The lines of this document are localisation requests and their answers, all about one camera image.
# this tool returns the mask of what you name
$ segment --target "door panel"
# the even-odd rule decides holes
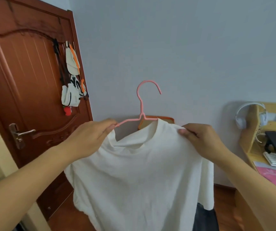
[[[76,47],[79,60],[81,57],[76,34],[73,36],[72,15],[58,12],[63,15],[0,0],[0,132],[18,167],[65,140],[80,124],[92,120],[88,100],[81,99],[78,107],[72,107],[71,116],[65,116],[63,111],[58,61],[52,41],[44,35],[59,42],[68,40]],[[64,59],[63,45],[60,51]],[[22,136],[22,149],[17,149],[8,129],[12,123],[17,124],[20,132],[36,130]],[[46,219],[72,190],[64,173],[51,183],[38,199]]]

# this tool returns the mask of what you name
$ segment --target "white headphones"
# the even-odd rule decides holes
[[[265,126],[267,125],[267,122],[268,122],[268,118],[267,118],[267,111],[266,111],[266,108],[265,108],[265,105],[263,104],[260,104],[260,103],[257,103],[257,102],[249,102],[249,103],[245,103],[243,105],[241,105],[236,114],[235,114],[235,121],[236,121],[236,125],[239,129],[245,129],[247,127],[247,123],[246,123],[246,119],[245,118],[239,118],[237,117],[238,113],[240,112],[240,110],[246,106],[249,106],[249,105],[253,105],[253,104],[256,104],[256,105],[259,105],[261,107],[264,108],[264,112],[260,113],[260,127],[262,126]]]

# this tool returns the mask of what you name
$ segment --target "baseboard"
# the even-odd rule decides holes
[[[227,189],[227,190],[236,190],[235,187],[231,187],[231,186],[224,186],[224,185],[220,185],[220,184],[214,184],[214,187],[219,187],[219,188],[223,188],[223,189]]]

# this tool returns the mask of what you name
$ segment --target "white t-shirt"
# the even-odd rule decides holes
[[[214,165],[180,128],[159,119],[118,142],[112,131],[65,169],[75,207],[97,231],[191,231],[197,203],[213,209]]]

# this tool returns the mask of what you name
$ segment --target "pink clothes hanger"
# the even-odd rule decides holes
[[[139,98],[139,100],[140,100],[140,116],[139,116],[139,118],[135,118],[135,119],[126,119],[126,120],[124,120],[124,121],[122,121],[122,122],[116,124],[115,127],[118,127],[118,126],[120,126],[121,124],[123,124],[123,123],[125,123],[125,122],[140,121],[140,119],[141,119],[142,116],[143,116],[143,118],[144,118],[145,120],[151,120],[151,121],[156,121],[156,120],[158,120],[158,118],[147,118],[147,117],[145,116],[145,114],[144,114],[144,111],[143,111],[143,102],[142,102],[142,99],[141,99],[141,97],[140,97],[140,95],[139,95],[139,88],[140,88],[140,86],[141,86],[142,84],[144,84],[144,83],[146,83],[146,82],[152,82],[153,84],[155,84],[156,87],[158,88],[159,93],[161,94],[161,90],[160,90],[160,88],[159,88],[159,86],[158,86],[158,84],[157,84],[156,82],[154,82],[153,80],[144,80],[144,81],[142,81],[142,82],[139,84],[139,86],[137,87],[137,96],[138,96],[138,98]]]

